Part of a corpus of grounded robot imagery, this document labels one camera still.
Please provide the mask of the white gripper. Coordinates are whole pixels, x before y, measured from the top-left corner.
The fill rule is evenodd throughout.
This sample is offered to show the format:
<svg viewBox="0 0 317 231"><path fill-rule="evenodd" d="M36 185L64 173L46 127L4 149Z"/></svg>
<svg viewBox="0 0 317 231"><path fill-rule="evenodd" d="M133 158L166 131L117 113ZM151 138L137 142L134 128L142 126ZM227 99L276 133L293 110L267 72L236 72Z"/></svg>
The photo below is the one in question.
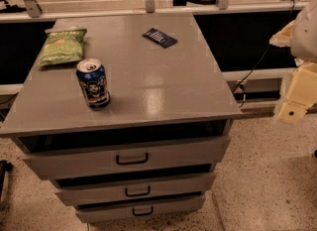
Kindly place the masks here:
<svg viewBox="0 0 317 231"><path fill-rule="evenodd" d="M285 76L276 104L276 120L296 124L317 103L317 0L310 0L295 21L274 34L269 43L290 46L294 57L311 61Z"/></svg>

